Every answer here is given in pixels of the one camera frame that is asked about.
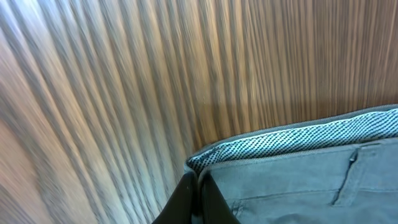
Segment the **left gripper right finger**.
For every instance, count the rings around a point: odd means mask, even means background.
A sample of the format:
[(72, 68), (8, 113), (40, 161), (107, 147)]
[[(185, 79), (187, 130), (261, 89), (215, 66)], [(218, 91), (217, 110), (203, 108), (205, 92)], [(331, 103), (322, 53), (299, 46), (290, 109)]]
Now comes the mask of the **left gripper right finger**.
[(239, 224), (210, 174), (203, 178), (201, 207), (204, 224)]

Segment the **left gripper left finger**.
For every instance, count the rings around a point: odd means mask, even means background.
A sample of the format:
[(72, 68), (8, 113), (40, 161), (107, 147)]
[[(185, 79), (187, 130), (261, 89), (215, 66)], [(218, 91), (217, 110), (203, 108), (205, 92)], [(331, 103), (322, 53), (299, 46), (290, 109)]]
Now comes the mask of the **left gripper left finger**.
[(197, 210), (198, 181), (194, 172), (185, 173), (153, 224), (192, 224)]

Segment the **grey shorts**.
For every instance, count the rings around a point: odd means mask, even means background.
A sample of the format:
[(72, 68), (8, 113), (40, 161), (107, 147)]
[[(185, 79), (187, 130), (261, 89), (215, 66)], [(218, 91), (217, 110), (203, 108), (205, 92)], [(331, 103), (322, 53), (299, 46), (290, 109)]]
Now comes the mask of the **grey shorts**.
[(396, 223), (397, 106), (234, 136), (185, 161), (240, 223)]

